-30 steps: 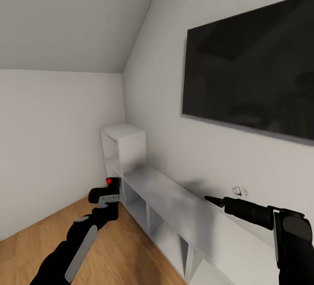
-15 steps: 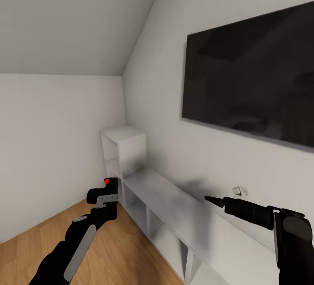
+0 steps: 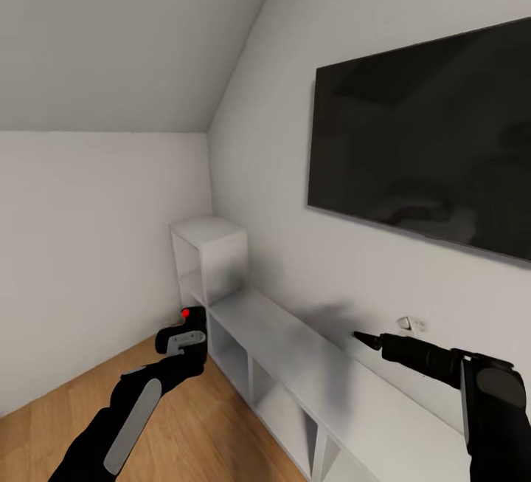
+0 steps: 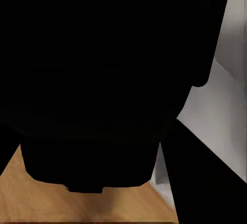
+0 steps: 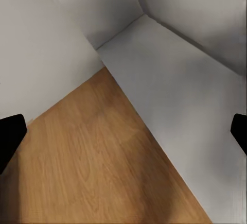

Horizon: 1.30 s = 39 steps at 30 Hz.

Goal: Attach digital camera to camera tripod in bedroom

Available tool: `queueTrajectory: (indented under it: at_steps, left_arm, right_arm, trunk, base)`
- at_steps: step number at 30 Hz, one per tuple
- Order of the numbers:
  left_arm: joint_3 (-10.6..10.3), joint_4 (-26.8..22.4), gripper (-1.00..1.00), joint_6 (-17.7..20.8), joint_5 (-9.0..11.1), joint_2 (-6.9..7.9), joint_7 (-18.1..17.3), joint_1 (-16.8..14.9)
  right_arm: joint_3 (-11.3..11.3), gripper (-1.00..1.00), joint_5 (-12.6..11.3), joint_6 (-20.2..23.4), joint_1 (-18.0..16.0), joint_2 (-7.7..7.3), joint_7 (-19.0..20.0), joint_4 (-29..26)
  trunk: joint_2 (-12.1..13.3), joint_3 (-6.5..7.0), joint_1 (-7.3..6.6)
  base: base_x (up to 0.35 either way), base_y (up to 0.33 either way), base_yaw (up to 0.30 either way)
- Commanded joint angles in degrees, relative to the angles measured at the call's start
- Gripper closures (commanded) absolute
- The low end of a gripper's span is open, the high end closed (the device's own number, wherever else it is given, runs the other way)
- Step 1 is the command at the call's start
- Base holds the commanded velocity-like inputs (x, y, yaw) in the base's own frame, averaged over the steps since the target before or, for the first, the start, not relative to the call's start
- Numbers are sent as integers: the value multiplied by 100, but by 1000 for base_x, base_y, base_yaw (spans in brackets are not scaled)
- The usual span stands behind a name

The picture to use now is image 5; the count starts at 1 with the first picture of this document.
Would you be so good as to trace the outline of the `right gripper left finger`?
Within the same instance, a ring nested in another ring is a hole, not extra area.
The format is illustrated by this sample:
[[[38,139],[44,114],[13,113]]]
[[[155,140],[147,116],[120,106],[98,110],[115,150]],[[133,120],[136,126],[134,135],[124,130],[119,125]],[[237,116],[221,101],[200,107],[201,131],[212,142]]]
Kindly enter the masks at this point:
[[[0,119],[0,176],[26,133],[22,114]]]

